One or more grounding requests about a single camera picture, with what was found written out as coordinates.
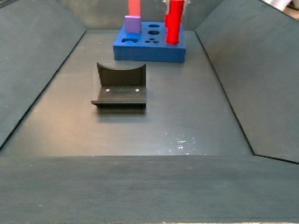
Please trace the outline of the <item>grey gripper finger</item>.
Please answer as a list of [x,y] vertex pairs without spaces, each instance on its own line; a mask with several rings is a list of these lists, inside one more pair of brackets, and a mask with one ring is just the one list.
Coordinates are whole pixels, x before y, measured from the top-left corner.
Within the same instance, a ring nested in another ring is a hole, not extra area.
[[166,14],[170,13],[170,5],[171,5],[171,0],[164,0],[164,3],[166,3]]
[[183,4],[183,11],[182,11],[182,14],[184,15],[184,13],[186,13],[186,8],[187,8],[187,6],[188,6],[188,4],[190,4],[190,0],[183,0],[184,1],[184,4]]

